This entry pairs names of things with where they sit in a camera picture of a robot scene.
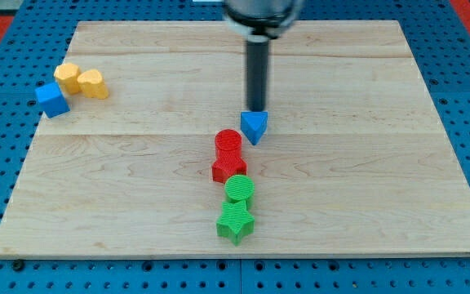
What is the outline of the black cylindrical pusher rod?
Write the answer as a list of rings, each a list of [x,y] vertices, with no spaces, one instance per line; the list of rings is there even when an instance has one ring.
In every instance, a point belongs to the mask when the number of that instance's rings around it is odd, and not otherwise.
[[[246,106],[264,111],[267,104],[269,41],[246,42]]]

